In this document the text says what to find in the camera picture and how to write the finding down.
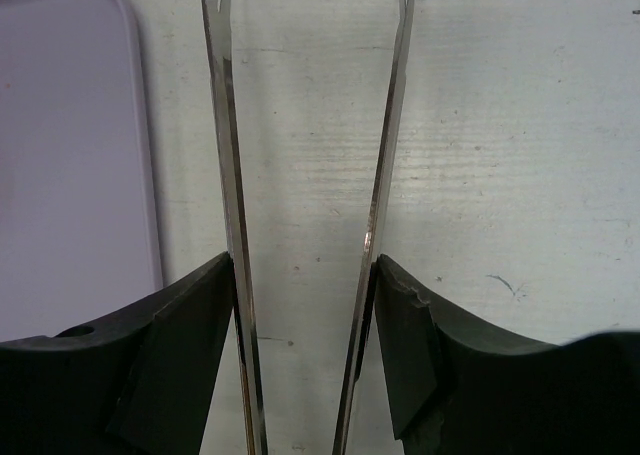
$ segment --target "white painted wood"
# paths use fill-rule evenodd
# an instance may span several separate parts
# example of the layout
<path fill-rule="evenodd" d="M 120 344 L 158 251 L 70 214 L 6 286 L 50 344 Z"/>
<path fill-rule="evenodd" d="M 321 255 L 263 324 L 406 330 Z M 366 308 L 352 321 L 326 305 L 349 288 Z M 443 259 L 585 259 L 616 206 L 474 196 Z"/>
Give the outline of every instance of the white painted wood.
<path fill-rule="evenodd" d="M 133 0 L 169 280 L 225 249 L 199 0 Z M 640 328 L 640 0 L 418 0 L 384 251 L 508 329 Z M 271 453 L 330 453 L 396 0 L 233 0 Z M 506 280 L 504 284 L 488 275 Z M 375 330 L 359 452 L 392 440 Z M 230 334 L 203 454 L 246 453 Z"/>

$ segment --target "white plastic tray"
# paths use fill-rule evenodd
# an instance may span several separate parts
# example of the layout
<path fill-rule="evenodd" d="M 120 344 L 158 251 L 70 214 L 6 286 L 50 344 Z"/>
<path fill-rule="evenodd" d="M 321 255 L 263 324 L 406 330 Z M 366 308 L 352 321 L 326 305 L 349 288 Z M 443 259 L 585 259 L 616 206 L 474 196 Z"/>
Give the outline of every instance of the white plastic tray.
<path fill-rule="evenodd" d="M 0 0 L 0 341 L 162 285 L 138 35 L 123 0 Z"/>

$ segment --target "metal fork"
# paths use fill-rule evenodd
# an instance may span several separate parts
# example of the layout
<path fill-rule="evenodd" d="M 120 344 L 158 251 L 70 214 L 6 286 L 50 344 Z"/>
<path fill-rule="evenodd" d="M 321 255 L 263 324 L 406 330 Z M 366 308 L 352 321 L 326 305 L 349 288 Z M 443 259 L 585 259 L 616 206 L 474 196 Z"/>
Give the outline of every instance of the metal fork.
<path fill-rule="evenodd" d="M 348 453 L 351 444 L 347 444 L 349 422 L 353 411 L 354 398 L 360 379 L 364 349 L 369 335 L 369 327 L 373 316 L 373 298 L 376 289 L 376 260 L 380 255 L 382 231 L 387 214 L 387 203 L 391 188 L 391 174 L 400 129 L 400 115 L 404 101 L 404 89 L 407 82 L 406 68 L 409 57 L 409 41 L 413 25 L 415 0 L 400 0 L 400 22 L 396 32 L 393 49 L 393 64 L 387 105 L 382 126 L 380 152 L 376 176 L 373 183 L 373 195 L 369 209 L 369 221 L 364 237 L 364 253 L 353 311 L 351 335 L 347 350 L 347 361 L 344 371 L 338 422 L 333 441 L 333 455 Z"/>
<path fill-rule="evenodd" d="M 202 12 L 211 72 L 227 245 L 235 272 L 234 315 L 238 334 L 247 449 L 250 455 L 266 455 L 267 433 L 233 91 L 231 0 L 202 0 Z"/>

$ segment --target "black plastic part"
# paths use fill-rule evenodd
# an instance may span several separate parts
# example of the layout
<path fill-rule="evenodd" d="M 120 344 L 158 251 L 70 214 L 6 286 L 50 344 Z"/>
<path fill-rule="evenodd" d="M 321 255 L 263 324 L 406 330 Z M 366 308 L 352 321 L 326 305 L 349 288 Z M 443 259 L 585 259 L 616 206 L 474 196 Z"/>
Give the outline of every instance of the black plastic part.
<path fill-rule="evenodd" d="M 407 455 L 635 454 L 640 334 L 556 347 L 492 325 L 378 260 L 375 308 Z"/>
<path fill-rule="evenodd" d="M 0 343 L 0 454 L 198 454 L 233 283 L 225 253 L 55 338 Z"/>

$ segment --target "hole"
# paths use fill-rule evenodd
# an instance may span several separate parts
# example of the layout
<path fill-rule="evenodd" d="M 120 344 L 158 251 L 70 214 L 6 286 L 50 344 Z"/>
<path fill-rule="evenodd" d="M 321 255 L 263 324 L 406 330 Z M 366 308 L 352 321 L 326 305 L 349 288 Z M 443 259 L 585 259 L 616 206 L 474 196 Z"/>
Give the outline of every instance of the hole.
<path fill-rule="evenodd" d="M 56 338 L 82 337 L 83 335 L 89 335 L 93 332 L 95 332 L 95 328 L 89 325 L 78 325 L 77 327 L 69 328 L 61 334 L 56 335 Z"/>

